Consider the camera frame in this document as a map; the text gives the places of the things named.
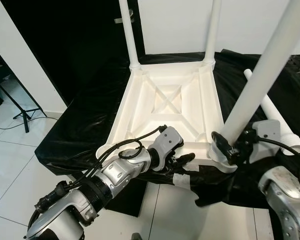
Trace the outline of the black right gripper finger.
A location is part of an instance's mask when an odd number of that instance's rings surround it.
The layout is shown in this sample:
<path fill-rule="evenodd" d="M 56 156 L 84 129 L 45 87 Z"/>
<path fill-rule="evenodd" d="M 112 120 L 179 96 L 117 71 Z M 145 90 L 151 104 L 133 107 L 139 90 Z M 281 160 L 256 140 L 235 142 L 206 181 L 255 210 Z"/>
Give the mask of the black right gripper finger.
<path fill-rule="evenodd" d="M 217 162 L 237 163 L 239 149 L 231 146 L 228 140 L 216 131 L 211 133 L 214 146 L 212 147 L 211 158 Z"/>

